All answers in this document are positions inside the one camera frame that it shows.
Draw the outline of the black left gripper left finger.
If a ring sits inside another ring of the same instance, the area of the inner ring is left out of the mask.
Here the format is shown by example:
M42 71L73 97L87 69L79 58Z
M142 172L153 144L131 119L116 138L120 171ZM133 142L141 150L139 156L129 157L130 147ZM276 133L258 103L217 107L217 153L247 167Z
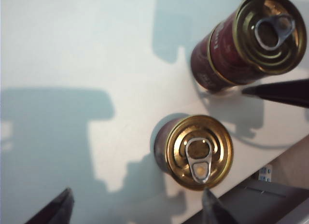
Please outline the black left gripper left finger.
M74 196L67 187L38 213L31 217L27 224L69 224L74 206Z

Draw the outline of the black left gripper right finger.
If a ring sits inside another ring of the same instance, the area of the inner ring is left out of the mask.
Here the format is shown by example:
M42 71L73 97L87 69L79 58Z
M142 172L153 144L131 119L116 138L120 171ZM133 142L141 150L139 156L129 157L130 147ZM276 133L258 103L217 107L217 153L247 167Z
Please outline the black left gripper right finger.
M203 191L202 208L203 224L238 224L238 221L208 188Z

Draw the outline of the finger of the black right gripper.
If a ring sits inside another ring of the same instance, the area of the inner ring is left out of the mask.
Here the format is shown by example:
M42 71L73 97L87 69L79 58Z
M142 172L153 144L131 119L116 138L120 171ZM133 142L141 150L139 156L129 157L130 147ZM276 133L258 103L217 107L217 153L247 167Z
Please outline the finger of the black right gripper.
M242 94L308 109L309 79L250 86L243 89Z

